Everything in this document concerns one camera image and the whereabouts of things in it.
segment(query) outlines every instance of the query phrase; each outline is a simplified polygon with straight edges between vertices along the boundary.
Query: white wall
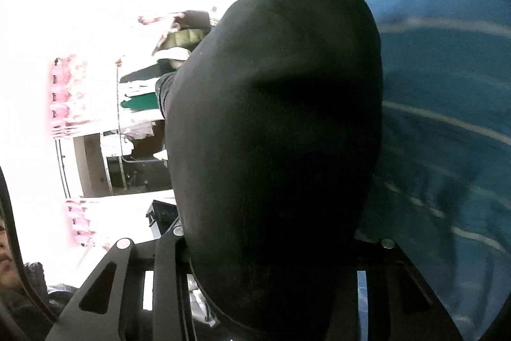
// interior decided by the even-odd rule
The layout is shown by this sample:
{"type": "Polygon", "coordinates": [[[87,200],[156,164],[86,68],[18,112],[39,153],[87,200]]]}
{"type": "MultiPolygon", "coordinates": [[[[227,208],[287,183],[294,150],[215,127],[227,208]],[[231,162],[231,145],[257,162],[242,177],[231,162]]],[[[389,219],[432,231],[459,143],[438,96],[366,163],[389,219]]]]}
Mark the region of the white wall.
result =
{"type": "MultiPolygon", "coordinates": [[[[220,0],[219,9],[232,1],[220,0]]],[[[88,60],[95,80],[92,105],[98,114],[115,109],[113,62],[122,54],[143,57],[156,42],[149,31],[137,27],[137,16],[209,10],[213,4],[214,0],[0,0],[0,166],[24,260],[43,262],[50,282],[65,282],[84,254],[72,238],[62,205],[64,193],[48,129],[51,61],[69,53],[88,60]]],[[[138,223],[128,224],[127,236],[136,227],[138,223]]]]}

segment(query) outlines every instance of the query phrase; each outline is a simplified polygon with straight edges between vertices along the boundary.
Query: blue fabric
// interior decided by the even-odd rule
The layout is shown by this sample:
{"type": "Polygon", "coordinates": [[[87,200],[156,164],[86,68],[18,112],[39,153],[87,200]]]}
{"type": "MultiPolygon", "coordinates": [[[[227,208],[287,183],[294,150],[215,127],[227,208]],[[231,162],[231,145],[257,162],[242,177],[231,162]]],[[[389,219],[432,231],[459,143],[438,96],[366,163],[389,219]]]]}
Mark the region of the blue fabric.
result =
{"type": "Polygon", "coordinates": [[[511,292],[511,1],[366,2],[385,102],[360,232],[395,239],[479,339],[511,292]]]}

